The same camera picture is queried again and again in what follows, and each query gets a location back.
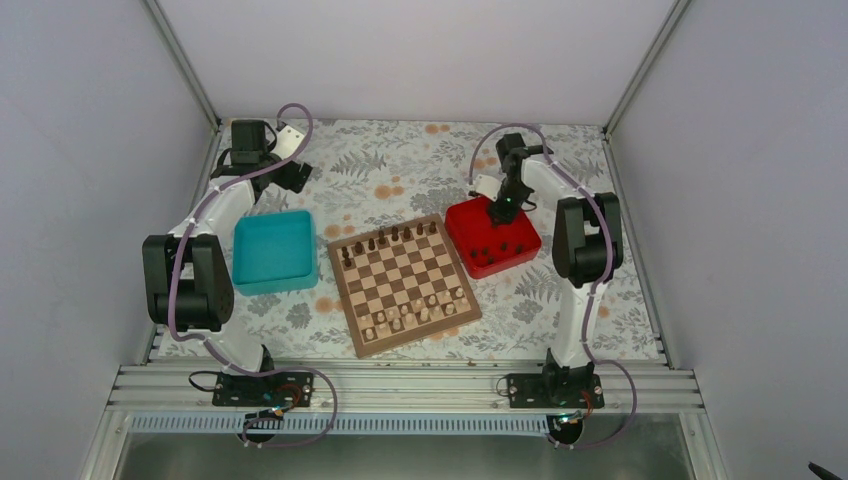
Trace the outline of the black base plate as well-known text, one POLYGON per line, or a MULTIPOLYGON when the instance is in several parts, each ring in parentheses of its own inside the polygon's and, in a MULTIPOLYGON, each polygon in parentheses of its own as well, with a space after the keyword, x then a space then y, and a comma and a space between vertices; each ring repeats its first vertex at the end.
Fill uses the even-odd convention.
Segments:
POLYGON ((267 377, 221 373, 211 403, 216 407, 309 407, 313 383, 314 375, 307 372, 283 372, 267 377))
POLYGON ((509 400, 512 409, 605 407, 600 377, 595 374, 571 376, 557 383, 539 373, 513 373, 499 379, 495 391, 509 400))

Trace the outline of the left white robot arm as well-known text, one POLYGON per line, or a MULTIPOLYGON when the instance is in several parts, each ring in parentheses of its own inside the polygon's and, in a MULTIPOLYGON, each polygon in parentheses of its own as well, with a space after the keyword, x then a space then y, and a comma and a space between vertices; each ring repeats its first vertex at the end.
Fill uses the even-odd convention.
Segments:
POLYGON ((234 286, 223 241, 264 190, 276 184, 302 191, 312 168, 297 160, 312 137, 282 120, 236 120, 231 145, 218 157, 206 189, 188 216, 142 245, 146 303, 153 323, 177 343, 197 344, 223 372, 241 375, 239 392, 255 405, 278 391, 268 349, 232 318, 234 286))

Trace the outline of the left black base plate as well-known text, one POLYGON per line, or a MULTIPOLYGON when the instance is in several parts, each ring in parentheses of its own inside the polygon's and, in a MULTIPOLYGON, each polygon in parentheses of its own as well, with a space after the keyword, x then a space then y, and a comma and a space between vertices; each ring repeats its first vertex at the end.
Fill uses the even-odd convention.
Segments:
POLYGON ((307 372, 283 372, 267 377, 221 373, 211 403, 216 407, 309 407, 313 383, 314 375, 307 372))

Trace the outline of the blue plastic tray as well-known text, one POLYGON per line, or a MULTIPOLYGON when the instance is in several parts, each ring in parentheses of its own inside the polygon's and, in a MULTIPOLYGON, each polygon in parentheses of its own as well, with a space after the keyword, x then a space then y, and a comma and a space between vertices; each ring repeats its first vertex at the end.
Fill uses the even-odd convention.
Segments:
POLYGON ((246 216, 238 221, 232 281, 242 295, 306 290, 318 280, 316 232, 309 211, 246 216))

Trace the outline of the floral tablecloth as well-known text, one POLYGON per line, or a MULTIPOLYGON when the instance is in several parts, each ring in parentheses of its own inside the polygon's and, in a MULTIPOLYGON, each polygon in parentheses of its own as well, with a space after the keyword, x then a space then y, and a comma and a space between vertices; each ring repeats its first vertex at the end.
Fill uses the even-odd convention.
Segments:
POLYGON ((234 372, 276 359, 542 361, 577 368, 657 349, 594 127, 522 127, 504 195, 484 124, 291 120, 276 153, 313 168, 212 210, 229 320, 194 348, 234 372))

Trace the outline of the wooden chessboard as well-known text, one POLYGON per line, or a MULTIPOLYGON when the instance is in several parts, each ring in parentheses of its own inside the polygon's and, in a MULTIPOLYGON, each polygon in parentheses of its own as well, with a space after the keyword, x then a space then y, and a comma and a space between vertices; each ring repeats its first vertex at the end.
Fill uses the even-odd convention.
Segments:
POLYGON ((438 214, 406 221, 385 230, 387 244, 377 243, 378 231, 337 240, 328 245, 328 256, 340 301, 351 334, 355 354, 367 358, 402 347, 482 318, 481 307, 466 276, 444 221, 438 214), (428 227, 435 221, 437 232, 428 227), (424 235, 416 235, 418 223, 424 235), (391 240, 391 229, 397 226, 400 240, 391 240), (404 241, 402 232, 409 227, 412 238, 404 241), (368 250, 368 239, 374 238, 376 249, 368 250), (354 247, 361 242, 364 252, 357 255, 354 247), (348 247, 353 265, 345 269, 341 248, 348 247), (454 291, 461 287, 462 298, 454 291), (437 303, 430 307, 428 297, 437 303), (402 329, 393 332, 391 323, 399 319, 402 329), (375 338, 367 341, 363 331, 373 329, 375 338))

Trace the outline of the aluminium front rail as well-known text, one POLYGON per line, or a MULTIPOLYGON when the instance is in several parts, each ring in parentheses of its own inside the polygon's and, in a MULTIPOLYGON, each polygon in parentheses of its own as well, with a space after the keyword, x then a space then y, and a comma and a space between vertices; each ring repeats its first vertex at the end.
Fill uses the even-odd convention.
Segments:
MULTIPOLYGON (((538 371, 534 362, 316 364, 313 412, 327 413, 334 398, 342 413, 502 413, 509 407, 505 375, 538 371), (329 390, 336 389, 335 396, 329 390)), ((151 362, 123 366, 108 396, 110 410, 197 410, 212 407, 215 385, 207 362, 151 362)), ((705 404, 693 372, 636 362, 625 372, 606 365, 601 378, 606 413, 699 413, 705 404)))

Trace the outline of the red plastic tray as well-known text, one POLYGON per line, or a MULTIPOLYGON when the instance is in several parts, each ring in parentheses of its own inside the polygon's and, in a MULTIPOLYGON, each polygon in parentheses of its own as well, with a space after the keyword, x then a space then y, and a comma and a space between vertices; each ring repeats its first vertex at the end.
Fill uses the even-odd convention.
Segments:
POLYGON ((449 207, 445 227, 470 277, 479 280, 533 260, 542 240, 524 212, 510 224, 495 225, 493 202, 476 197, 449 207))

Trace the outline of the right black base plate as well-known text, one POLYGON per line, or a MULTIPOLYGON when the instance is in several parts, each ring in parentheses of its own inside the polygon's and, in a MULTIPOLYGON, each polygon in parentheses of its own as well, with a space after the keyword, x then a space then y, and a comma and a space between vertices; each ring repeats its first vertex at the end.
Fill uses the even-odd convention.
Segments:
POLYGON ((495 391, 509 400, 512 409, 605 407, 600 377, 595 374, 571 376, 557 383, 539 373, 513 373, 499 379, 495 391))

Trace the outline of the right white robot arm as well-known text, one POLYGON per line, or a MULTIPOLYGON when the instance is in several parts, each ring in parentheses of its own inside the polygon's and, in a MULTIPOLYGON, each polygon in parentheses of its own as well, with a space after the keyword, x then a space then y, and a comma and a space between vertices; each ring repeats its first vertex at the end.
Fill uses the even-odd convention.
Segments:
POLYGON ((504 175, 487 209, 491 223, 512 223, 530 195, 555 205, 552 262, 564 281, 558 331, 538 374, 509 377, 514 408, 577 407, 597 399, 600 382, 588 336, 600 299, 623 260, 620 204, 613 193, 582 186, 551 157, 545 144, 528 146, 521 134, 496 143, 504 175))

